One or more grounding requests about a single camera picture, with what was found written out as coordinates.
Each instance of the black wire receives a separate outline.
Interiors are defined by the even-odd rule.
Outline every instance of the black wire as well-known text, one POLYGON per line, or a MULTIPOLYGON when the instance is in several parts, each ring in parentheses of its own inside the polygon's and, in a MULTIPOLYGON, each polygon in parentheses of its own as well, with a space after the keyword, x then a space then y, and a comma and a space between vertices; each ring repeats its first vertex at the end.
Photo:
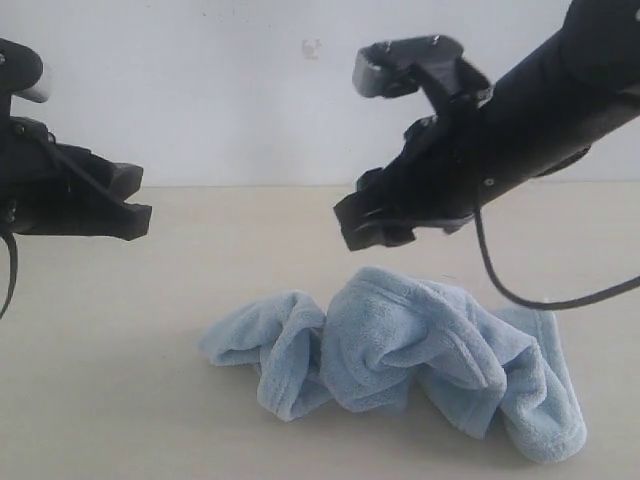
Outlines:
POLYGON ((7 287, 7 296, 5 297, 4 305, 2 306, 2 310, 0 310, 1 319, 9 309, 18 281, 18 245, 13 233, 11 233, 6 225, 0 225, 0 237, 2 237, 4 243, 7 244, 7 250, 9 251, 9 286, 7 287))
POLYGON ((510 291, 507 287, 505 287, 498 275, 493 268, 493 264, 491 262, 491 257, 489 256, 489 249, 487 247, 487 239, 485 237, 484 225, 482 222, 482 213, 481 213, 481 200, 480 194, 476 197, 475 205, 474 205, 474 220, 476 224, 476 232, 478 235, 478 244, 480 247, 480 253, 482 254, 482 260, 484 262, 484 267, 489 275, 489 279, 491 283, 495 286, 495 288, 507 299, 512 302, 521 305, 523 307, 530 308, 532 310, 570 310, 573 308, 586 307, 588 305, 593 305, 595 303, 602 302, 604 300, 609 300, 618 295, 622 295, 623 293, 630 292, 631 290, 640 287, 640 275, 627 280, 626 282, 619 283, 609 288, 605 288, 595 293, 591 293, 585 295, 583 297, 574 298, 571 300, 565 300, 560 302, 535 302, 532 300, 527 300, 522 298, 512 291, 510 291))

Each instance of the white wall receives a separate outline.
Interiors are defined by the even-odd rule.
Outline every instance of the white wall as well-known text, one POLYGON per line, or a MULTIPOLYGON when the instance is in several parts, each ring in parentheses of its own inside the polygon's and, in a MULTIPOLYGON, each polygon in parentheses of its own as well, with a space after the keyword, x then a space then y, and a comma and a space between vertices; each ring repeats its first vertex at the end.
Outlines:
MULTIPOLYGON (((449 34, 495 80, 561 25, 568 4, 5 0, 0 36, 55 69, 49 103, 17 102, 16 113, 145 166, 147 185, 349 183, 391 160, 404 129, 431 111, 417 95, 360 98, 358 48, 449 34)), ((625 127, 556 178, 640 179, 638 133, 640 123, 625 127)))

